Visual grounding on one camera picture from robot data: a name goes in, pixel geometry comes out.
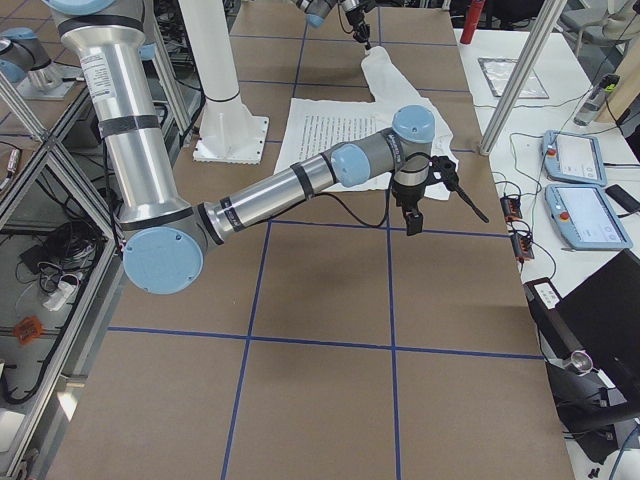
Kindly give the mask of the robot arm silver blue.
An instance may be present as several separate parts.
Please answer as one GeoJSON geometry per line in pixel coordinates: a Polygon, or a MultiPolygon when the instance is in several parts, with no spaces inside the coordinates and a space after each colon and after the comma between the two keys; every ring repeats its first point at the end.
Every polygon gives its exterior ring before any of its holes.
{"type": "Polygon", "coordinates": [[[338,144],[217,202],[191,205],[178,193],[140,57],[149,8],[141,1],[53,1],[50,9],[89,87],[124,200],[124,269],[142,290],[179,292],[199,276],[207,251],[232,234],[335,184],[353,187],[383,173],[391,177],[408,233],[416,234],[426,187],[452,188],[456,181],[453,162],[428,152],[430,111],[410,105],[387,129],[338,144]]]}
{"type": "Polygon", "coordinates": [[[365,0],[296,0],[293,4],[305,14],[308,25],[320,27],[331,11],[339,6],[338,14],[344,13],[351,29],[343,31],[350,34],[354,40],[363,44],[366,50],[372,48],[370,43],[371,27],[365,16],[375,6],[375,1],[365,0]]]}

